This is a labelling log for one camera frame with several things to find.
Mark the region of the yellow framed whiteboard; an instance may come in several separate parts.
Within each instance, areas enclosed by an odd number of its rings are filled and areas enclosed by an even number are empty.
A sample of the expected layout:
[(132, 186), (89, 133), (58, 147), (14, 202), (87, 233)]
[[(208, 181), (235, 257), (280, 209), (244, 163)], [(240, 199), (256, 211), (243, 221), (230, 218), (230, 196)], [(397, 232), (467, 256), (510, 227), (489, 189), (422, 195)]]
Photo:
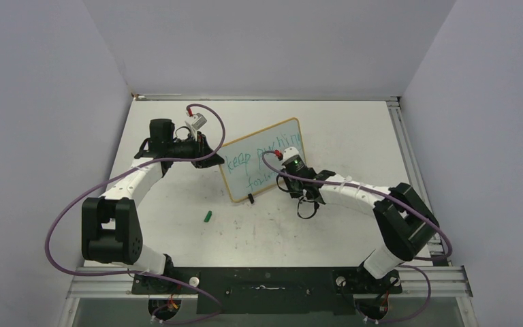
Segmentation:
[(230, 200), (241, 202), (249, 195), (274, 187), (276, 172), (262, 159), (265, 158), (274, 168), (280, 168), (281, 164), (275, 155), (263, 155), (263, 152), (291, 147), (306, 159), (300, 122), (295, 117), (224, 144), (217, 154), (224, 159), (221, 174)]

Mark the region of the green marker cap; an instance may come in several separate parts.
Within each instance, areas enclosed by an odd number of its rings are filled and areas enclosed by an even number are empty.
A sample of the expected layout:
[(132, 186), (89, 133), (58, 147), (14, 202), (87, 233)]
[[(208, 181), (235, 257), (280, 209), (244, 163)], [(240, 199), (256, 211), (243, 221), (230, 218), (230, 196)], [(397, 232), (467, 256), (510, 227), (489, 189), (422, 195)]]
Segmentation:
[(211, 217), (212, 217), (212, 211), (208, 211), (204, 218), (204, 222), (208, 223), (210, 221)]

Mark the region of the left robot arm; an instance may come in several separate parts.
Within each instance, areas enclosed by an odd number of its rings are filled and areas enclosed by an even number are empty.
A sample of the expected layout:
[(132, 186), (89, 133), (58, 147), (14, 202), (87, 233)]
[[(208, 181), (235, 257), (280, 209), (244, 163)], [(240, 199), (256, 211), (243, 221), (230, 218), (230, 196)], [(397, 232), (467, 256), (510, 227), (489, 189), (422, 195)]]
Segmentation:
[(150, 273), (150, 286), (161, 294), (174, 288), (176, 275), (167, 269), (171, 259), (144, 244), (137, 207), (174, 161), (190, 162), (198, 169), (223, 164), (223, 158), (214, 153), (200, 131), (205, 124), (202, 114), (190, 116), (184, 126), (187, 137), (180, 139), (174, 135), (176, 128), (171, 120), (150, 121), (150, 136), (135, 154), (131, 174), (98, 198), (82, 203), (84, 259)]

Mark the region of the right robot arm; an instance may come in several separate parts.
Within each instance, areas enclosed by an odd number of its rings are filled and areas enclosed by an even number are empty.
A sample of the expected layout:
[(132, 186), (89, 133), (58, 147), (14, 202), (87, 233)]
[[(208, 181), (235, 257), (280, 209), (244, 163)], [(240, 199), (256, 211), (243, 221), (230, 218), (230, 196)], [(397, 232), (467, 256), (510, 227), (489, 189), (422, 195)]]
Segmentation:
[(439, 229), (435, 216), (409, 184), (375, 187), (330, 170), (316, 172), (294, 148), (274, 155), (291, 197), (311, 202), (315, 209), (341, 205), (376, 220), (383, 243), (360, 264), (358, 273), (358, 283), (367, 292), (378, 290), (395, 267), (414, 260)]

